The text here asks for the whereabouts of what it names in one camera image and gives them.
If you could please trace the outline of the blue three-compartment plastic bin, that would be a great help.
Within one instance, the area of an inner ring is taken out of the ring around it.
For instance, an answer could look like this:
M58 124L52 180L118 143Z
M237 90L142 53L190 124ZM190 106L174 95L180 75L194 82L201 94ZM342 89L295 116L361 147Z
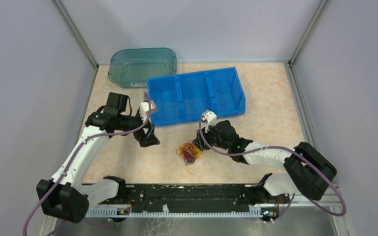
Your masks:
M243 115L246 96L235 67L148 79L148 93L157 111L155 126L198 121L206 110L219 118Z

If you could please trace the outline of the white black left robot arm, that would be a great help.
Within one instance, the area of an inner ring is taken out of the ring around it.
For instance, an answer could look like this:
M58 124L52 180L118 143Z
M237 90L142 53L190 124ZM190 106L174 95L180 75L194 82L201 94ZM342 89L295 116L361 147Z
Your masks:
M36 186L39 202L36 209L71 223L81 222L90 207L107 200L120 204L129 201L126 181L106 176L100 182L84 184L90 166L105 144L115 136L132 134L142 148L159 145L150 117L157 111L155 102L144 93L136 113L126 114L130 97L111 92L106 104L91 113L77 144L62 166Z

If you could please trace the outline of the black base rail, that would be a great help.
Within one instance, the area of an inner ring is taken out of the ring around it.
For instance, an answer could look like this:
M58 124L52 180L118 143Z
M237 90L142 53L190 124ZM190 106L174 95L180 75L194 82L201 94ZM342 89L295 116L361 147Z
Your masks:
M244 213L257 204L285 204L284 194L271 196L259 184L129 184L102 204L131 206L132 213Z

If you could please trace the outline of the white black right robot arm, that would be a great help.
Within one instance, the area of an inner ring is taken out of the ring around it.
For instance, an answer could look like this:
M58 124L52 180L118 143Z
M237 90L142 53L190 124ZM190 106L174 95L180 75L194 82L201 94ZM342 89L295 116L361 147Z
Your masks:
M258 198L271 202L277 195L301 193L319 201L332 185L337 169L311 144L300 142L294 147L268 146L240 137L230 121L214 125L198 122L194 144L201 150L212 150L237 163L264 165L281 174L270 174L258 188Z

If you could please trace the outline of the teal transparent plastic tub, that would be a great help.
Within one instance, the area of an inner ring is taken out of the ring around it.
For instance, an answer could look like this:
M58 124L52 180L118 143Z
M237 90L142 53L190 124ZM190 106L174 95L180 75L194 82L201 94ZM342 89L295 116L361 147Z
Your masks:
M172 49L125 49L111 57L108 79L125 89L144 88L148 78L174 75L176 71L177 57Z

